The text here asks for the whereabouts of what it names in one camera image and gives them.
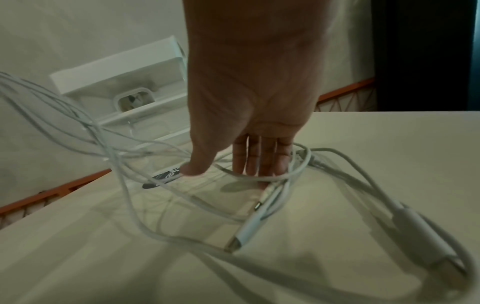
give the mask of white table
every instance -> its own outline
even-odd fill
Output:
[[[480,253],[479,139],[480,113],[314,113],[296,141],[349,155],[392,197]],[[358,176],[338,157],[323,155]],[[225,209],[252,204],[258,191],[232,181],[212,177],[195,191]],[[140,217],[153,229],[223,246],[237,228],[158,188],[129,187]],[[443,285],[415,265],[390,226],[375,199],[309,169],[287,206],[238,255],[353,292],[443,298]],[[313,301],[143,236],[108,174],[0,231],[0,302]]]

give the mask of white cable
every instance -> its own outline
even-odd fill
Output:
[[[20,115],[22,115],[29,123],[31,123],[35,128],[37,128],[42,134],[44,134],[47,138],[50,140],[54,141],[55,143],[69,149],[72,151],[75,151],[77,153],[82,153],[82,154],[87,154],[87,155],[93,155],[93,156],[103,156],[107,157],[110,164],[113,173],[117,176],[120,184],[120,188],[123,192],[123,195],[125,197],[125,202],[126,202],[126,207],[127,210],[131,216],[131,219],[135,226],[137,226],[142,233],[147,235],[148,237],[157,239],[159,241],[166,241],[172,244],[175,244],[177,246],[181,246],[185,248],[186,250],[191,250],[195,251],[197,253],[206,253],[212,257],[215,257],[217,259],[220,259],[222,261],[225,261],[227,263],[230,263],[236,267],[239,267],[253,275],[256,275],[260,278],[263,278],[265,280],[268,280],[270,282],[273,282],[277,285],[283,286],[285,288],[291,289],[296,292],[300,292],[309,296],[312,296],[318,300],[321,301],[326,301],[330,303],[338,303],[338,304],[346,304],[346,303],[360,303],[360,304],[380,304],[380,303],[385,303],[388,302],[383,299],[377,299],[369,296],[364,296],[364,295],[359,295],[359,294],[354,294],[350,292],[345,292],[337,289],[333,289],[330,287],[326,286],[321,286],[317,285],[315,283],[312,283],[308,280],[304,280],[301,278],[296,278],[292,277],[290,275],[284,274],[282,272],[265,268],[261,265],[258,265],[256,263],[253,263],[247,259],[244,258],[238,258],[234,254],[226,253],[218,248],[209,246],[207,244],[187,239],[187,238],[182,238],[182,237],[172,237],[172,236],[166,236],[166,235],[161,235],[157,234],[153,231],[151,231],[148,227],[146,227],[142,221],[139,219],[132,203],[132,198],[129,193],[129,189],[126,185],[125,178],[124,176],[144,182],[141,179],[138,179],[136,176],[133,176],[132,174],[128,173],[125,171],[123,168],[127,168],[128,170],[134,172],[137,175],[142,176],[147,180],[148,182],[151,182],[155,185],[158,185],[160,187],[163,187],[164,189],[171,191],[175,195],[178,195],[182,197],[183,199],[189,201],[190,203],[198,206],[199,208],[207,211],[214,213],[216,215],[236,220],[236,221],[244,221],[245,217],[242,216],[237,216],[233,214],[228,214],[225,213],[221,210],[214,209],[212,206],[201,202],[200,200],[197,200],[195,197],[189,196],[187,194],[184,194],[178,190],[175,190],[174,188],[168,186],[165,184],[166,180],[155,180],[152,177],[150,177],[147,174],[144,174],[141,171],[138,171],[134,168],[132,168],[130,165],[128,165],[123,159],[124,158],[136,158],[136,157],[141,157],[143,155],[151,155],[149,152],[151,151],[131,151],[128,150],[127,153],[128,155],[119,155],[119,152],[122,150],[120,148],[114,148],[112,147],[107,139],[105,132],[111,132],[111,133],[116,133],[111,130],[107,130],[100,126],[86,111],[83,109],[71,104],[65,97],[60,97],[54,94],[53,92],[39,86],[36,84],[33,84],[31,82],[28,82],[26,80],[11,76],[7,73],[2,73],[0,72],[0,78],[13,82],[17,85],[20,85],[24,88],[26,88],[29,92],[31,92],[33,95],[35,95],[39,100],[44,102],[45,104],[48,104],[50,107],[58,111],[59,113],[62,113],[63,115],[66,115],[67,117],[78,121],[81,123],[84,128],[87,130],[87,132],[90,134],[92,137],[92,140],[84,139],[78,136],[75,136],[73,134],[70,134],[68,132],[63,132],[71,137],[74,137],[78,140],[86,141],[88,143],[95,143],[102,151],[103,153],[96,153],[96,152],[89,152],[89,151],[83,151],[79,149],[75,149],[73,147],[70,147],[68,145],[65,145],[62,143],[60,140],[56,139],[53,135],[51,135],[47,130],[45,130],[39,123],[37,123],[29,113],[37,117],[37,119],[41,120],[42,122],[48,124],[49,126],[59,130],[61,128],[55,126],[54,124],[48,122],[46,119],[41,117],[38,113],[30,109],[29,107],[25,107],[25,105],[15,101],[14,97],[12,96],[11,92],[6,92],[6,90],[2,90],[3,86],[0,87],[0,93],[3,93],[0,95],[0,97],[4,97],[6,102],[11,105]],[[6,84],[8,89],[12,89],[12,87],[9,84]],[[142,141],[138,140],[139,142],[150,142],[150,143],[156,143],[156,144],[166,144],[170,146],[171,148],[177,150],[180,153],[181,157],[185,157],[190,155],[190,153],[186,150],[183,150],[175,145],[171,145],[168,143],[162,143],[159,141]],[[349,175],[343,173],[342,177],[344,179],[352,179],[356,180],[356,182],[360,185],[362,185],[368,193],[371,193],[372,195],[375,195],[378,197],[388,208],[389,210],[395,215],[396,212],[399,210],[404,210],[405,205],[397,202],[396,200],[391,199],[382,189],[381,187],[363,170],[361,169],[353,160],[351,160],[348,156],[342,154],[341,152],[331,149],[331,148],[316,148],[316,149],[309,149],[308,147],[297,144],[295,143],[297,147],[300,147],[300,164],[298,167],[295,167],[295,160],[296,160],[296,155],[295,153],[292,156],[292,162],[289,164],[288,167],[288,172],[286,174],[280,175],[280,176],[270,176],[270,177],[248,177],[244,175],[238,175],[233,173],[232,171],[223,168],[219,166],[217,163],[214,164],[214,166],[221,171],[230,174],[234,176],[235,178],[239,180],[248,180],[248,181],[283,181],[281,183],[281,190],[279,195],[276,197],[275,202],[271,205],[271,208],[268,209],[266,212],[265,216],[263,217],[264,219],[267,218],[268,216],[274,214],[276,211],[278,211],[280,208],[282,208],[285,204],[286,198],[289,193],[290,185],[294,179],[296,179],[304,170],[305,168],[310,165],[315,168],[319,169],[325,169],[327,166],[319,162],[319,160],[312,155],[312,151],[325,151],[325,152],[332,152],[337,154],[338,156],[342,157],[345,159],[355,170],[357,170],[364,178],[365,180],[369,183],[369,186],[364,184],[361,181],[356,180],[353,177],[350,177]],[[215,162],[220,162],[222,161],[225,156],[219,157]],[[463,262],[465,266],[465,270],[467,272],[467,277],[468,277],[468,286],[466,287],[465,291],[458,297],[458,299],[455,301],[455,303],[461,303],[461,304],[470,304],[470,303],[476,303],[480,299],[480,281],[479,281],[479,266],[477,264],[477,261],[472,257],[472,255],[455,239],[453,238],[450,234],[448,234],[446,231],[444,231],[441,227],[427,219],[426,217],[422,218],[428,223],[429,227],[431,227],[432,230],[434,230],[451,248],[456,252],[456,254],[459,256],[461,261]]]

